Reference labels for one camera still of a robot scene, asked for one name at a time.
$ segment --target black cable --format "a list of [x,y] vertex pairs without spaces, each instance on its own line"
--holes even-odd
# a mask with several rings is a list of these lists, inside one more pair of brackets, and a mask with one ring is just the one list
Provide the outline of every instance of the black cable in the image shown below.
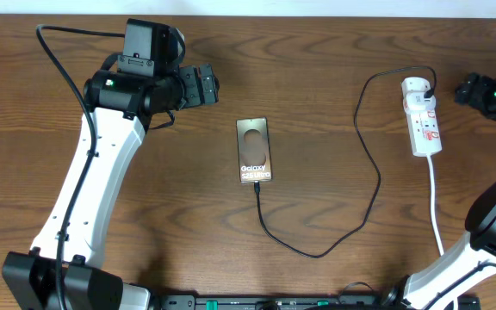
[[112,68],[112,66],[116,63],[116,61],[118,60],[118,57],[121,56],[121,53],[117,52],[117,53],[111,53],[103,62],[102,62],[102,65],[101,65],[101,70],[110,70],[110,68]]
[[183,59],[185,58],[185,52],[187,47],[185,46],[185,40],[179,33],[179,30],[177,28],[170,27],[170,34],[176,37],[177,42],[179,43],[179,46],[181,47],[181,52],[179,55],[177,55],[177,58],[173,59],[167,66],[166,70],[170,71],[175,69],[177,66],[179,66],[182,62]]
[[345,286],[345,288],[344,288],[344,289],[342,289],[342,290],[340,291],[340,294],[338,294],[338,301],[340,301],[340,297],[342,297],[342,295],[343,295],[343,294],[344,294],[344,293],[345,293],[348,289],[350,289],[350,288],[354,288],[354,287],[356,287],[357,285],[363,285],[363,286],[365,286],[365,287],[369,288],[369,289],[370,289],[370,291],[372,292],[372,294],[374,294],[374,293],[375,293],[374,289],[373,289],[370,285],[368,285],[367,283],[362,282],[362,281],[356,281],[356,282],[352,282],[352,283],[350,283],[350,284],[346,285],[346,286]]
[[443,292],[437,294],[436,298],[430,301],[428,306],[424,308],[423,310],[430,310],[440,299],[442,299],[445,295],[447,295],[450,291],[455,289],[457,286],[461,285],[464,283],[466,280],[468,280],[470,277],[475,275],[476,273],[484,270],[486,267],[495,267],[496,268],[496,263],[480,263],[478,266],[474,269],[472,269],[470,272],[468,272],[466,275],[464,275],[462,278],[458,279],[456,282],[448,286]]
[[104,32],[88,31],[82,29],[50,26],[50,25],[38,25],[38,27],[35,29],[35,34],[37,35],[38,40],[40,41],[40,44],[43,47],[43,50],[45,50],[45,53],[47,54],[47,56],[49,56],[49,59],[51,59],[51,61],[54,63],[57,69],[59,69],[60,74],[62,74],[62,77],[68,83],[68,85],[72,89],[72,92],[74,93],[74,96],[76,96],[77,100],[79,101],[79,104],[82,107],[82,110],[84,111],[87,124],[90,128],[90,136],[91,136],[90,150],[87,153],[87,158],[85,159],[84,168],[82,169],[82,173],[80,174],[79,179],[77,180],[76,188],[72,193],[70,202],[68,203],[68,208],[66,208],[65,216],[62,220],[62,225],[59,231],[57,257],[55,258],[55,285],[56,285],[57,297],[59,299],[60,309],[66,310],[65,284],[63,281],[63,274],[62,274],[63,252],[64,252],[65,240],[66,240],[66,228],[68,227],[68,222],[70,221],[71,213],[72,210],[74,209],[74,204],[76,203],[76,199],[78,198],[79,191],[82,188],[82,185],[84,184],[85,176],[87,175],[87,171],[90,168],[91,161],[93,160],[93,157],[96,155],[96,131],[95,131],[95,125],[93,124],[93,120],[91,119],[90,116],[90,112],[88,111],[85,105],[84,98],[82,97],[82,94],[79,92],[78,87],[76,87],[71,77],[66,72],[65,68],[59,63],[53,52],[51,52],[51,49],[49,49],[49,46],[47,46],[45,39],[41,34],[41,30],[44,29],[64,31],[74,34],[100,35],[107,37],[124,37],[124,34],[104,33]]
[[267,303],[264,303],[257,310],[281,310],[281,308],[279,307],[279,305],[276,304],[276,302],[269,301]]
[[357,106],[356,106],[356,109],[355,109],[355,114],[353,115],[353,126],[355,127],[355,131],[357,133],[357,136],[359,136],[359,139],[361,140],[361,144],[363,145],[363,149],[367,153],[367,156],[369,157],[370,162],[375,167],[376,175],[378,176],[378,180],[376,182],[375,192],[372,195],[372,197],[370,198],[370,203],[369,203],[369,206],[367,207],[367,212],[365,213],[365,216],[363,218],[363,222],[361,223],[361,225],[357,226],[352,231],[346,233],[343,237],[341,237],[340,239],[338,239],[338,241],[336,241],[328,250],[322,252],[321,254],[313,255],[313,254],[306,253],[304,251],[300,251],[300,250],[294,248],[293,246],[288,245],[285,242],[281,241],[277,237],[275,237],[267,229],[267,227],[265,226],[264,216],[262,215],[262,209],[261,209],[260,201],[259,201],[259,192],[260,192],[259,182],[255,182],[254,183],[254,191],[256,192],[257,213],[259,215],[259,223],[261,224],[261,226],[263,228],[263,231],[269,236],[269,238],[275,240],[279,245],[282,245],[282,246],[286,247],[287,249],[289,249],[291,251],[294,251],[294,252],[302,255],[303,257],[308,257],[308,258],[322,258],[326,254],[328,254],[332,250],[334,250],[334,248],[337,245],[339,245],[342,241],[344,241],[345,239],[349,238],[349,236],[351,236],[352,234],[358,232],[359,230],[361,230],[361,228],[363,228],[365,226],[365,224],[367,223],[367,220],[369,219],[370,210],[372,209],[372,206],[375,203],[376,196],[378,195],[378,190],[380,189],[381,174],[380,174],[380,170],[378,169],[378,166],[375,163],[375,160],[370,155],[369,149],[367,149],[367,146],[365,145],[365,141],[363,140],[363,137],[362,137],[361,133],[359,132],[359,127],[357,126],[357,115],[359,113],[359,109],[361,108],[361,103],[363,102],[363,96],[365,94],[365,90],[367,89],[367,85],[369,85],[369,82],[373,78],[377,78],[379,76],[383,76],[383,75],[387,75],[387,74],[398,73],[398,72],[403,72],[403,71],[410,71],[410,70],[417,70],[417,69],[428,69],[428,70],[431,71],[431,74],[434,77],[434,84],[433,84],[433,87],[430,90],[426,91],[425,97],[426,98],[432,97],[434,95],[434,91],[435,91],[436,86],[437,86],[437,77],[436,77],[436,71],[433,70],[433,68],[431,68],[431,67],[429,67],[427,65],[409,66],[409,67],[405,67],[405,68],[400,68],[400,69],[395,69],[395,70],[390,70],[390,71],[376,73],[372,77],[369,77],[369,79],[367,80],[367,82],[363,86],[363,90],[361,90],[361,95],[359,96],[359,102],[357,103]]
[[148,130],[157,130],[157,129],[162,129],[162,128],[173,126],[173,124],[176,122],[176,116],[173,115],[173,112],[171,112],[169,110],[166,110],[166,113],[170,116],[170,121],[168,121],[164,124],[160,124],[160,125],[155,126],[155,127],[148,128]]

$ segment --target white arm segment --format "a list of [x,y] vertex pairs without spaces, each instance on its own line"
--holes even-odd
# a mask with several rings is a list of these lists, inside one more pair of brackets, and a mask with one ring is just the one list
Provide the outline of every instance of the white arm segment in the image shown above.
[[[91,117],[98,137],[98,156],[91,162],[71,214],[64,261],[70,262],[74,255],[81,255],[88,266],[100,269],[110,215],[131,158],[145,137],[145,129],[136,117],[133,120],[123,118],[121,111],[96,108]],[[55,237],[84,167],[90,141],[90,130],[84,116],[76,154],[59,199],[31,246],[31,249],[39,247],[42,257],[56,258],[58,240]]]
[[[470,247],[470,232],[465,232],[443,256],[425,270],[409,277],[406,282],[403,299],[409,301],[410,307],[426,307],[438,293],[465,276],[479,263],[496,263],[496,257],[486,251],[475,251]],[[431,310],[444,310],[458,296],[487,279],[496,275],[496,268],[485,268],[436,302]]]

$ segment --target smartphone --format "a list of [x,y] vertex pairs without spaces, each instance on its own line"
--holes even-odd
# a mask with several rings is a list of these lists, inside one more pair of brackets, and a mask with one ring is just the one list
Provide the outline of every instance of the smartphone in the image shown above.
[[237,120],[240,182],[270,181],[271,156],[267,119]]

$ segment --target wooden table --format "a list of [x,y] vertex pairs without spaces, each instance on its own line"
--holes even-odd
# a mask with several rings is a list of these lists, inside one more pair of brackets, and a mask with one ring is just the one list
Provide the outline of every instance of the wooden table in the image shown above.
[[[367,89],[359,126],[383,177],[364,229],[311,260],[267,238],[251,186],[241,185],[235,120],[269,120],[275,180],[262,187],[276,235],[320,252],[358,226],[376,174],[352,126],[374,73],[437,70],[443,151],[434,156],[446,246],[476,197],[496,180],[496,123],[453,102],[465,75],[496,72],[496,20],[376,18],[143,18],[187,38],[185,64],[209,62],[220,102],[177,113],[150,132],[129,166],[107,239],[104,269],[151,288],[200,295],[336,294],[365,281],[386,289],[437,258],[428,167],[411,154],[400,82]],[[27,252],[75,152],[81,110],[35,38],[49,23],[123,32],[126,16],[0,15],[0,273],[8,251]],[[46,33],[80,86],[122,40]],[[153,122],[165,121],[165,115]],[[496,309],[496,276],[472,290]],[[0,309],[16,308],[0,275]]]

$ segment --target power outlet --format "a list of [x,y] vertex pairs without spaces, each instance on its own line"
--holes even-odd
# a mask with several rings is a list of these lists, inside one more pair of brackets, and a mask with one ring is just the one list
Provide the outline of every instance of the power outlet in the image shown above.
[[407,114],[406,120],[409,125],[412,155],[425,157],[442,150],[434,110]]
[[408,77],[401,84],[403,109],[411,137],[412,154],[426,157],[442,150],[436,117],[436,98],[425,98],[430,83],[421,77]]

